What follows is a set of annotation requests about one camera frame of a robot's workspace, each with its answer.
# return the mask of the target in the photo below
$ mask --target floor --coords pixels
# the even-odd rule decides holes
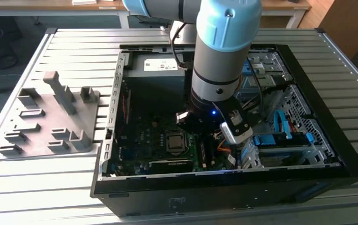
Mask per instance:
[[[11,44],[19,56],[17,65],[9,69],[0,70],[0,75],[12,75],[0,77],[0,111],[19,80],[19,75],[23,73],[37,44],[43,38],[47,27],[120,28],[119,18],[116,16],[43,16],[40,17],[39,25],[33,25],[33,19],[31,17],[16,17],[15,19],[24,38]],[[158,28],[160,25],[166,24],[167,21],[159,19],[151,19],[151,21],[147,21],[144,18],[130,18],[130,26],[132,28]],[[355,55],[352,62],[358,67],[358,54]]]

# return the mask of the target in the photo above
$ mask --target wire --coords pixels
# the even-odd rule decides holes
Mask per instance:
[[[186,25],[187,25],[187,22],[184,22],[184,23],[182,24],[182,26],[180,26],[179,29],[176,30],[175,35],[174,35],[172,40],[171,40],[171,50],[172,50],[172,53],[174,53],[175,61],[176,61],[178,66],[179,66],[180,68],[186,68],[186,67],[184,67],[183,62],[179,61],[179,58],[178,58],[178,55],[176,55],[176,51],[175,51],[175,39],[176,39],[176,37],[178,37],[178,35],[179,35],[180,31],[183,30],[183,28],[184,28]]]
[[[226,141],[226,138],[223,138],[223,140],[222,140],[222,142],[220,142],[220,144],[219,144],[219,146],[218,146],[218,149],[220,149],[220,147],[222,147],[224,141]]]
[[[219,146],[218,146],[218,151],[231,152],[230,149],[227,149],[227,148],[222,148],[222,145],[223,145],[224,141],[226,141],[226,138],[223,138],[223,140],[222,140],[222,142],[220,142],[220,144],[219,144]]]
[[[20,74],[5,74],[5,75],[0,75],[0,77],[7,77],[7,76],[20,76]]]
[[[218,149],[218,151],[226,151],[226,152],[228,152],[228,153],[231,153],[231,150],[230,149]]]
[[[246,57],[246,58],[247,58],[247,62],[248,62],[248,65],[250,65],[251,74],[254,76],[255,83],[256,83],[256,86],[259,88],[259,105],[260,105],[259,114],[262,115],[262,110],[263,110],[263,107],[264,107],[264,96],[263,96],[263,93],[262,93],[262,87],[260,87],[260,83],[259,83],[259,78],[256,77],[256,74],[255,74],[250,59],[248,59],[248,57]]]
[[[240,89],[242,83],[243,83],[243,74],[240,74],[240,77],[239,77],[239,84],[238,84],[238,87],[236,87],[236,91]]]

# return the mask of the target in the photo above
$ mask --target aluminum table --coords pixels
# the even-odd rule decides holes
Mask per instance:
[[[72,91],[100,91],[95,145],[102,140],[114,70],[120,44],[167,44],[159,29],[59,29],[45,34],[0,113],[0,133],[11,126],[21,87],[51,93],[44,71],[59,71]],[[315,30],[260,30],[255,44],[290,46],[314,86],[358,152],[358,70],[324,33]],[[303,204],[176,215],[116,217],[90,197],[96,152],[0,159],[0,224],[211,223],[351,224],[358,223],[358,183],[326,192]]]

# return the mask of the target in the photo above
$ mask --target blue latch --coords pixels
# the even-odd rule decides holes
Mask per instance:
[[[311,144],[314,144],[315,142],[315,138],[314,138],[314,135],[311,133],[306,133],[306,137],[307,137],[307,140]]]

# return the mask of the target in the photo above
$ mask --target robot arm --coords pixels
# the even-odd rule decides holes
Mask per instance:
[[[191,113],[218,109],[231,144],[252,135],[234,97],[251,41],[259,30],[259,0],[124,0],[128,11],[148,17],[195,23],[198,29],[191,82]]]

